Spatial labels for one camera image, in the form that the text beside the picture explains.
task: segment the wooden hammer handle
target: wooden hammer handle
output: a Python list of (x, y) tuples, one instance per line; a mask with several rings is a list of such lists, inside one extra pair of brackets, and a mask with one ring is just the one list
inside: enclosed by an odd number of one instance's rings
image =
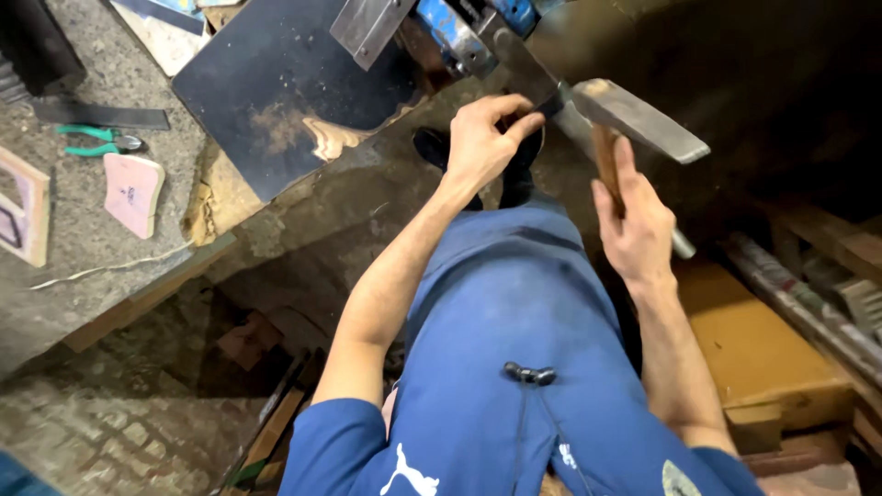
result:
[(622, 191), (618, 187), (618, 169), (616, 168), (616, 139), (619, 134), (608, 126), (593, 123), (591, 139), (594, 141), (594, 161), (601, 174), (601, 182), (609, 190), (616, 214), (624, 217)]

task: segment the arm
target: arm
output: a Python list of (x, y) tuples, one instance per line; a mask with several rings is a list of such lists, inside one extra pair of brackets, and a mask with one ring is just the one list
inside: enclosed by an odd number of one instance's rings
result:
[(505, 134), (502, 116), (532, 107), (523, 96), (488, 96), (451, 121), (447, 173), (425, 207), (362, 275), (340, 316), (313, 404), (356, 398), (383, 403), (383, 361), (414, 300), (441, 235), (475, 194), (502, 173), (520, 142), (544, 123), (542, 114), (521, 118)]
[(616, 142), (616, 165), (625, 218), (615, 214), (609, 191), (592, 183), (603, 250), (637, 307), (643, 341), (643, 387), (649, 410), (688, 447), (718, 447), (737, 455), (714, 380), (676, 295), (670, 269), (674, 214), (634, 167), (631, 144)]

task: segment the forearm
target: forearm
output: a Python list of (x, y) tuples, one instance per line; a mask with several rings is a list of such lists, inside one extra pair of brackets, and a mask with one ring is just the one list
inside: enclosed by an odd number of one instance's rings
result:
[(676, 295), (673, 275), (632, 289), (649, 410), (687, 446), (735, 454), (716, 386)]
[(352, 289), (337, 336), (389, 347), (404, 323), (431, 254), (460, 209), (460, 201), (442, 184)]
[(382, 406), (385, 353), (407, 317), (432, 252), (465, 205), (461, 199), (465, 193), (456, 191), (442, 181), (352, 289), (313, 404), (356, 398)]

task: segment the hand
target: hand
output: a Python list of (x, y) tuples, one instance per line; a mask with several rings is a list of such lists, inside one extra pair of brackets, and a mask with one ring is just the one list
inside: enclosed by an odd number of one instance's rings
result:
[(606, 186), (597, 179), (591, 186), (603, 251), (634, 295), (674, 281), (670, 252), (676, 218), (659, 200), (647, 177), (637, 172), (631, 142), (625, 137), (616, 140), (616, 168), (624, 219), (618, 218)]
[(494, 124), (516, 111), (528, 112), (533, 107), (524, 96), (485, 96), (469, 103), (450, 122), (450, 158), (441, 188), (449, 188), (463, 206), (490, 181), (502, 174), (518, 151), (520, 142), (545, 124), (545, 117), (534, 112), (522, 117), (505, 134)]

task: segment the dark wooden board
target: dark wooden board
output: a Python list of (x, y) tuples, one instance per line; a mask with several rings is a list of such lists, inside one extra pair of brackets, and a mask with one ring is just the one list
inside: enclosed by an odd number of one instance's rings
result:
[(263, 201), (420, 99), (394, 41), (365, 72), (328, 33), (344, 2), (250, 0), (172, 79)]

